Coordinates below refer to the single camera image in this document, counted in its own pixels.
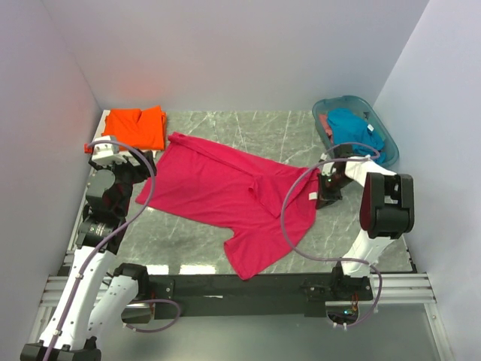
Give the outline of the pink t shirt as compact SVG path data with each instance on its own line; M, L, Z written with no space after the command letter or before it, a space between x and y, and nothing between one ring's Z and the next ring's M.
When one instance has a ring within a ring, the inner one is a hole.
M291 252L316 219L318 173L174 132L136 202L230 229L225 255L248 280Z

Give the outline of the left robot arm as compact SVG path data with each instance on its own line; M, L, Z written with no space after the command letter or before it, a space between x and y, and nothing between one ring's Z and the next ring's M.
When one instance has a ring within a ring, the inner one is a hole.
M21 360L100 360L99 339L130 302L150 293L143 265L122 264L100 294L111 263L130 224L127 215L135 184L156 176L152 151L114 144L88 146L93 171L77 231L73 263L56 310L35 343L25 344Z

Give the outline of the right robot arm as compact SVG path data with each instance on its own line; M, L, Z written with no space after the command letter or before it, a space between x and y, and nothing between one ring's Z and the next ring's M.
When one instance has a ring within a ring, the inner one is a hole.
M414 225L414 185L408 174L397 174L376 163L379 153L361 156L353 143L328 149L333 162L320 167L316 208L342 199L341 190L356 182L363 187L359 210L361 230L331 273L333 297L346 300L368 287L368 276L383 251Z

